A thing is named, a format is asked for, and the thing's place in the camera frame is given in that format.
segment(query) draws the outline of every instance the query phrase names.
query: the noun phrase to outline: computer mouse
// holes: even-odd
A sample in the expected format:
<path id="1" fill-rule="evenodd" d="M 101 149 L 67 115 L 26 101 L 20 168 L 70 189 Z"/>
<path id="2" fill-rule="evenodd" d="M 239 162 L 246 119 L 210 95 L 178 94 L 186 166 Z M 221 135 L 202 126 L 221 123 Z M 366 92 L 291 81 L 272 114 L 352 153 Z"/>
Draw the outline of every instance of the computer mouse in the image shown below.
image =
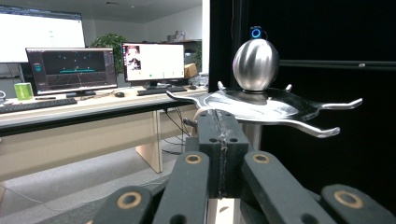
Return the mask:
<path id="1" fill-rule="evenodd" d="M 123 93 L 122 91 L 116 92 L 116 94 L 114 94 L 116 97 L 124 97 L 125 93 Z"/>

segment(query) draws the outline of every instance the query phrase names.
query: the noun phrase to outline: ceiling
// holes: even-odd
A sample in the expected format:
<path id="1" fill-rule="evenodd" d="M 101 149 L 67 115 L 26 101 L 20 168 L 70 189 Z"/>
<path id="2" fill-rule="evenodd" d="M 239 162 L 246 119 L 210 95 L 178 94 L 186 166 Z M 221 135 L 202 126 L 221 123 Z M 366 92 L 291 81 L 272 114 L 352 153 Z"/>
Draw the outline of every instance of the ceiling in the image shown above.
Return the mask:
<path id="1" fill-rule="evenodd" d="M 0 5 L 79 12 L 83 20 L 155 21 L 193 7 L 203 0 L 0 0 Z"/>

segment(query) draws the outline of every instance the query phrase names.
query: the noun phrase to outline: table leg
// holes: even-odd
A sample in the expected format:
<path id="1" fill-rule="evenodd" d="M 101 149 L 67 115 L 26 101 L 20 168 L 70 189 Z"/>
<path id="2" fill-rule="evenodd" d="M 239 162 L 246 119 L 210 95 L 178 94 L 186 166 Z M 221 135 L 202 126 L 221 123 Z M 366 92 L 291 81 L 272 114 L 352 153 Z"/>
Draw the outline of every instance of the table leg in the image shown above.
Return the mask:
<path id="1" fill-rule="evenodd" d="M 136 147 L 136 151 L 155 172 L 160 173 L 163 171 L 163 154 L 161 153 L 160 111 L 152 111 L 151 125 L 151 143 Z"/>
<path id="2" fill-rule="evenodd" d="M 1 186 L 5 186 L 6 183 L 5 182 L 0 182 Z M 0 204 L 3 201 L 3 197 L 4 197 L 4 193 L 6 192 L 6 189 L 0 187 Z"/>

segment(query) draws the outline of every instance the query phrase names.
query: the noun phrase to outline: black backdrop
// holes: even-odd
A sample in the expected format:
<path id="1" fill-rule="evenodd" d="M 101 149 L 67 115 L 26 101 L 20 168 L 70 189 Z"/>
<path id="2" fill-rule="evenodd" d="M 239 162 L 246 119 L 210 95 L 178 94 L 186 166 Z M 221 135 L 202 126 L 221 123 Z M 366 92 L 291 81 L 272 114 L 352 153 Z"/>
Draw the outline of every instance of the black backdrop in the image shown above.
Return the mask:
<path id="1" fill-rule="evenodd" d="M 211 1 L 209 91 L 236 85 L 232 61 L 260 25 L 283 60 L 396 61 L 394 1 Z M 263 126 L 262 148 L 308 189 L 330 184 L 360 189 L 396 214 L 396 106 L 394 67 L 281 66 L 273 88 L 324 103 L 363 104 L 347 111 L 321 111 L 309 122 L 341 133 L 317 139 L 284 126 Z"/>

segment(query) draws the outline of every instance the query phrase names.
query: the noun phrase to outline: cardboard box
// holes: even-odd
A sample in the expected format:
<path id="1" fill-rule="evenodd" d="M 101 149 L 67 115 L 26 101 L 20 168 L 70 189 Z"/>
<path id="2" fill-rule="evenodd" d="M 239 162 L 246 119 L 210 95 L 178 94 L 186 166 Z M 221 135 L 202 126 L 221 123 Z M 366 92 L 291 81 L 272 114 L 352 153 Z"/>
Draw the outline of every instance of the cardboard box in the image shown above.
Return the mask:
<path id="1" fill-rule="evenodd" d="M 190 78 L 198 74 L 197 66 L 195 63 L 184 65 L 184 77 Z"/>

